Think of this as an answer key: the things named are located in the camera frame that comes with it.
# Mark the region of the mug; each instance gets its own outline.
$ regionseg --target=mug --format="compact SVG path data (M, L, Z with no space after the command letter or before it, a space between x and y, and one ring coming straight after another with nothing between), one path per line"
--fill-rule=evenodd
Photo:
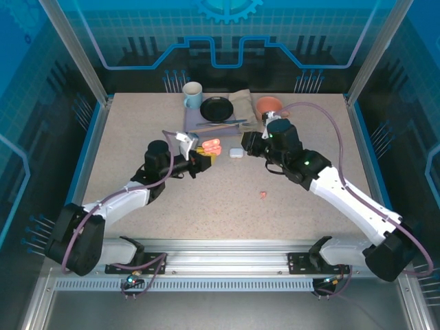
M186 108L198 109L203 101L201 85L198 82L190 81L182 88L185 94L184 106Z

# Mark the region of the aluminum frame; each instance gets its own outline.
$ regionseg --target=aluminum frame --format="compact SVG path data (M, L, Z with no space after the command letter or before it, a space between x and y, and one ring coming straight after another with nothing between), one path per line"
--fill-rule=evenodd
M288 252L306 252L315 241L308 240L164 240L146 239L140 240L146 250L166 252L167 267L165 275L158 276L161 281L180 283L182 281L203 281L234 279L235 282L273 283L267 287L255 290L241 291L264 291L264 292L303 292L303 289L280 289L277 283L309 283L312 278L325 278L321 275L289 275L287 267ZM32 300L27 311L22 330L44 329L47 318L50 315L50 307L54 298L54 292L66 291L58 289L58 281L78 281L118 279L122 281L127 276L105 275L104 267L97 267L90 274L78 277L75 274L64 275L60 265L46 259L41 276L37 282ZM374 278L375 276L366 268L355 267L354 278ZM80 288L77 291L108 291L116 292L114 285L109 285L107 290L101 287L96 289ZM179 288L167 290L172 292L182 291ZM185 291L199 291L199 288Z
M367 84L371 74L380 61L380 58L390 45L391 39L394 37L400 23L404 20L406 13L410 9L414 0L396 0L396 4L391 10L384 26L377 35L376 41L370 49L365 61L353 81L348 92L348 103L354 105L360 93Z
M355 105L354 103L351 104L350 102L347 102L346 105L347 111L349 112L351 126L353 127L355 140L361 155L361 160L364 165L365 175L370 188L371 196L379 203L384 204L384 198L382 196L379 182L373 168L373 163L369 157L366 140L362 134L360 121L355 112ZM399 281L400 291L404 299L406 311L413 329L434 330L434 322L432 321L429 308L426 305L421 292L419 281L416 278L409 277L408 275L401 275L397 280Z
M109 116L109 111L111 108L111 103L113 102L113 96L109 96L106 105L100 105L98 117L96 118L96 123L92 127L93 131L90 137L89 146L87 146L87 151L85 153L85 161L82 165L81 172L76 182L74 188L74 193L71 198L71 203L81 204L84 199L84 195L87 189L87 184L89 183L89 178L91 170L93 169L96 154L98 153L99 143L101 141L102 133L104 132L105 123Z
M70 56L73 58L76 66L79 68L86 83L89 85L96 100L100 104L106 105L108 95L105 88L102 86L95 69L91 65L89 58L59 3L57 0L39 0L39 2L55 30L58 32L58 35L66 46Z

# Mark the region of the speckled countertop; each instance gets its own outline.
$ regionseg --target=speckled countertop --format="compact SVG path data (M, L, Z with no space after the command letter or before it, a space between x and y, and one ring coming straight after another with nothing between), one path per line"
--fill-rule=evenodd
M344 174L368 192L364 169L340 94L253 94L276 96L284 105L314 102L334 116L344 140ZM162 129L182 130L183 96L179 93L117 93L100 142L84 202L102 199L123 187L144 161L149 142L164 140ZM307 149L337 164L338 141L320 112L296 108L290 116ZM230 159L228 151L241 137L223 137L223 153L196 179L170 179L152 204L113 225L108 237L127 235L151 239L319 239L324 235L362 233L326 201L287 178L270 175L264 159ZM267 192L260 199L260 192Z

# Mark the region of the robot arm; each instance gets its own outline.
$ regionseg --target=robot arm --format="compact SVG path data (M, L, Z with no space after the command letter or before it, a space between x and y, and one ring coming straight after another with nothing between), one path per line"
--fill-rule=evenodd
M211 167L214 158L196 152L198 137L191 133L177 132L180 141L180 155L174 156L171 178L181 178L189 173L192 178ZM144 251L142 245L122 237L118 242L105 242L105 232L118 220L137 208L152 203L165 189L161 183L150 189L145 186L158 182L166 176L171 163L171 154L165 141L156 140L148 145L144 156L145 163L139 168L121 190L106 198L83 206L66 205L60 212L52 234L45 248L45 255L57 263L62 263L67 246L79 223L99 206L80 230L67 260L67 268L77 275L88 274L97 265L113 263L138 266L142 264Z
M303 149L296 127L273 113L266 115L264 133L245 133L241 144L248 155L264 157L266 167L277 165L290 181L328 201L363 231L368 241L348 242L327 236L309 251L317 270L320 265L366 265L379 278L393 281L413 259L416 247L394 225L366 205L370 205L413 235L417 223L402 217L366 196L349 182L342 184L338 170L321 154ZM350 188L358 198L348 192Z

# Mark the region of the blue wall panel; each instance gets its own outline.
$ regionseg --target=blue wall panel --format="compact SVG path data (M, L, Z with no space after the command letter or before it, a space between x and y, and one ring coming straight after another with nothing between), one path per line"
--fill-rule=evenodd
M434 263L440 258L439 11L438 1L414 1L358 100L393 208L422 223L421 240ZM432 308L439 276L423 282Z
M211 91L299 92L296 82L304 82L305 74L315 77L315 85L304 92L341 93L394 1L64 0L61 5L110 93L165 92L164 72L173 69L185 70Z
M0 281L18 284L0 319L19 329L43 262L30 230L47 234L30 219L62 208L96 101L37 0L0 1L0 31Z

